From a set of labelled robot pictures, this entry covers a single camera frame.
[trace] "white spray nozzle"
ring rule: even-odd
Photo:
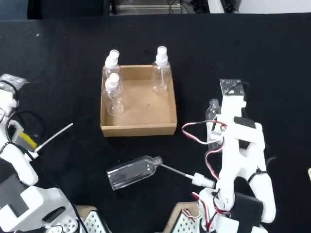
[[[120,76],[116,73],[110,74],[109,78],[105,82],[106,91],[114,92],[117,90]]]
[[[168,62],[167,48],[165,46],[160,46],[157,48],[157,55],[155,57],[155,63],[160,66],[166,66]]]
[[[119,58],[119,51],[117,50],[111,50],[109,55],[107,56],[106,58],[106,61],[105,61],[105,66],[108,68],[108,69],[113,69],[116,67],[116,65],[118,64],[118,58]]]

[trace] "cardboard box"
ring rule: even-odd
[[[151,75],[151,65],[121,66],[124,112],[110,115],[102,97],[101,129],[105,137],[174,134],[177,115],[172,76],[168,91],[157,94],[152,90]]]

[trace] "upright bottle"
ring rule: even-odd
[[[120,74],[120,66],[118,65],[119,51],[111,50],[106,58],[105,65],[103,67],[103,80],[106,81],[107,78],[112,73]]]
[[[142,156],[108,170],[107,175],[112,189],[117,190],[152,176],[161,164],[160,156]]]
[[[110,74],[103,89],[103,100],[111,115],[119,115],[124,111],[122,89],[119,85],[120,77],[116,73]]]
[[[205,112],[205,119],[206,120],[215,120],[215,117],[217,114],[221,113],[221,107],[219,106],[218,99],[212,99],[209,101],[209,108]],[[212,133],[214,130],[216,124],[207,122],[206,127],[207,127],[207,141],[213,141],[219,138],[219,135]],[[218,148],[219,145],[215,143],[211,143],[208,145],[209,150],[213,150]]]
[[[167,82],[171,76],[171,66],[168,62],[167,49],[164,46],[157,48],[155,62],[152,64],[152,88],[157,93],[167,90]]]

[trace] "lying bottle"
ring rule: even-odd
[[[120,77],[112,73],[103,88],[103,100],[110,115],[119,115],[124,111],[122,88],[119,84]]]
[[[142,156],[108,170],[107,175],[112,189],[117,190],[152,176],[161,164],[160,156]]]

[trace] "robotic arm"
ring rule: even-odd
[[[30,162],[38,154],[36,150],[28,151],[30,158],[18,147],[17,139],[24,129],[17,121],[8,123],[14,133],[7,138],[6,124],[18,105],[14,94],[25,83],[25,79],[7,74],[0,77],[0,227],[5,232],[45,227],[52,233],[51,227],[57,225],[67,233],[83,233],[71,203],[60,189],[34,186],[38,175]]]
[[[209,216],[214,216],[211,227],[217,233],[264,233],[267,231],[260,223],[271,223],[274,220],[276,205],[264,160],[262,126],[242,117],[241,110],[246,102],[239,82],[221,80],[223,102],[217,121],[227,127],[223,132],[219,125],[207,126],[208,141],[214,140],[216,135],[223,135],[223,140],[219,142],[223,159],[216,183],[218,193],[206,188],[200,192],[200,199],[207,203]],[[237,177],[248,182],[255,197],[234,192]]]

